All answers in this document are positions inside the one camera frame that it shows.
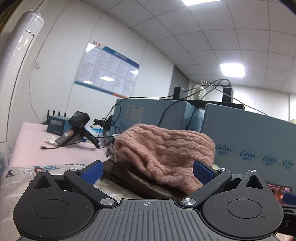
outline table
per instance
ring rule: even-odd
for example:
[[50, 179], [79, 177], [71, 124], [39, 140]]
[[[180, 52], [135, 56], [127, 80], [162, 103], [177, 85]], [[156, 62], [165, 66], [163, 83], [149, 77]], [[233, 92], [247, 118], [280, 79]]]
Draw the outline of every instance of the table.
[[47, 125], [24, 122], [17, 136], [13, 153], [8, 167], [33, 167], [70, 163], [89, 164], [95, 160], [105, 161], [107, 148], [97, 149], [91, 143], [79, 143], [53, 150], [41, 150], [41, 146], [48, 148], [53, 145], [43, 142], [51, 133], [46, 132]]

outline brown leather garment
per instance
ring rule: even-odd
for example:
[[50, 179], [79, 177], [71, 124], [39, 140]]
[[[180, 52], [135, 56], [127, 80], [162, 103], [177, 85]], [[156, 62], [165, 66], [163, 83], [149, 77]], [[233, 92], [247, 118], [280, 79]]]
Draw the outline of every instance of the brown leather garment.
[[175, 199], [179, 202], [187, 196], [177, 188], [158, 184], [129, 163], [109, 159], [103, 162], [103, 166], [104, 177], [145, 199]]

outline blue gripper pad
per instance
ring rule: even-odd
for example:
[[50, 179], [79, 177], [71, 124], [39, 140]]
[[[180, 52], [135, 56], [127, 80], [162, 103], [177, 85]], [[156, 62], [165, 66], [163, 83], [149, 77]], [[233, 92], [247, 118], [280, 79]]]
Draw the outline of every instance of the blue gripper pad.
[[296, 205], [296, 195], [285, 193], [282, 200], [283, 200], [283, 203], [286, 203], [289, 205]]
[[103, 163], [99, 160], [89, 164], [82, 170], [80, 170], [81, 178], [93, 185], [99, 178], [102, 177], [104, 172]]
[[210, 171], [205, 167], [206, 164], [201, 164], [198, 161], [194, 161], [193, 163], [193, 175], [203, 184], [207, 184], [209, 181], [214, 179], [214, 172]]

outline wall poster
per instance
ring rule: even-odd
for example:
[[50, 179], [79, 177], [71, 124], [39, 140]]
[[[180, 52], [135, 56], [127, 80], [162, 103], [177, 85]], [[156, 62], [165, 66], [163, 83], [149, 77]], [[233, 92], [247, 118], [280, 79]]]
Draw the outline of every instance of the wall poster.
[[74, 83], [126, 98], [133, 94], [139, 67], [117, 51], [89, 40]]

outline white cable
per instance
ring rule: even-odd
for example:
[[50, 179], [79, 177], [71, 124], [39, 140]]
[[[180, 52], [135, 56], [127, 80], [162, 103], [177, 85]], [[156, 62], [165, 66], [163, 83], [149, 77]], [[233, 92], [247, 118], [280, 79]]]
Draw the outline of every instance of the white cable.
[[[206, 82], [206, 81], [203, 81], [203, 80], [202, 80], [202, 82], [206, 83], [206, 84], [209, 85], [209, 86], [212, 86], [211, 84], [209, 84], [209, 83]], [[216, 87], [214, 87], [214, 86], [212, 86], [212, 87], [213, 87], [214, 89], [220, 91], [222, 94], [224, 94], [224, 95], [226, 95], [226, 96], [228, 96], [228, 97], [230, 97], [230, 98], [235, 99], [234, 97], [232, 97], [232, 96], [230, 96], [230, 95], [224, 93], [223, 91], [219, 90], [218, 88], [216, 88]], [[255, 108], [253, 108], [253, 107], [251, 107], [251, 106], [248, 106], [248, 105], [244, 104], [243, 102], [241, 102], [241, 101], [238, 100], [238, 99], [235, 99], [235, 100], [237, 100], [239, 103], [242, 103], [244, 106], [247, 106], [247, 107], [249, 107], [249, 108], [251, 108], [251, 109], [254, 109], [254, 110], [256, 110], [256, 111], [259, 111], [259, 112], [262, 113], [262, 114], [265, 114], [265, 115], [269, 116], [268, 114], [266, 114], [266, 113], [264, 113], [264, 112], [262, 112], [262, 111], [260, 111], [260, 110], [257, 110], [257, 109], [255, 109]]]

